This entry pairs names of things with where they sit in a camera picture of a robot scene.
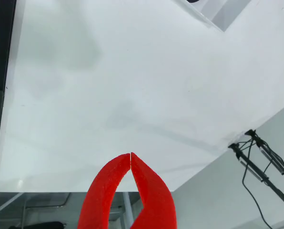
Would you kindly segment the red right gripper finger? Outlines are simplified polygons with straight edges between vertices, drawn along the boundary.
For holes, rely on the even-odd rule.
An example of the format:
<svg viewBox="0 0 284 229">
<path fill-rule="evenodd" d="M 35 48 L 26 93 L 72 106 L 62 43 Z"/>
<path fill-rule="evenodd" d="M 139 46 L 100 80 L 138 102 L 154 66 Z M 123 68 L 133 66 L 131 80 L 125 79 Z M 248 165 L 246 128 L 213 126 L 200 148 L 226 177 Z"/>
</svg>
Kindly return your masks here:
<svg viewBox="0 0 284 229">
<path fill-rule="evenodd" d="M 131 228 L 177 228 L 174 201 L 164 181 L 135 153 L 131 153 L 131 171 L 143 204 Z"/>
</svg>

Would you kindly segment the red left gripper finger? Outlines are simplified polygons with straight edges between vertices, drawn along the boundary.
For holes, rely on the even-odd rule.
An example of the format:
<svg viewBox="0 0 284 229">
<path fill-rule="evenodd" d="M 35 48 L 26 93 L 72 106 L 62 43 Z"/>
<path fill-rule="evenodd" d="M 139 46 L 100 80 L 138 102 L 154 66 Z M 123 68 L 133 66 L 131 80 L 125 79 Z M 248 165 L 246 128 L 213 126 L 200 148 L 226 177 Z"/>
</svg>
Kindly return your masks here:
<svg viewBox="0 0 284 229">
<path fill-rule="evenodd" d="M 109 161 L 93 180 L 83 202 L 78 229 L 107 229 L 118 185 L 131 168 L 130 154 Z"/>
</svg>

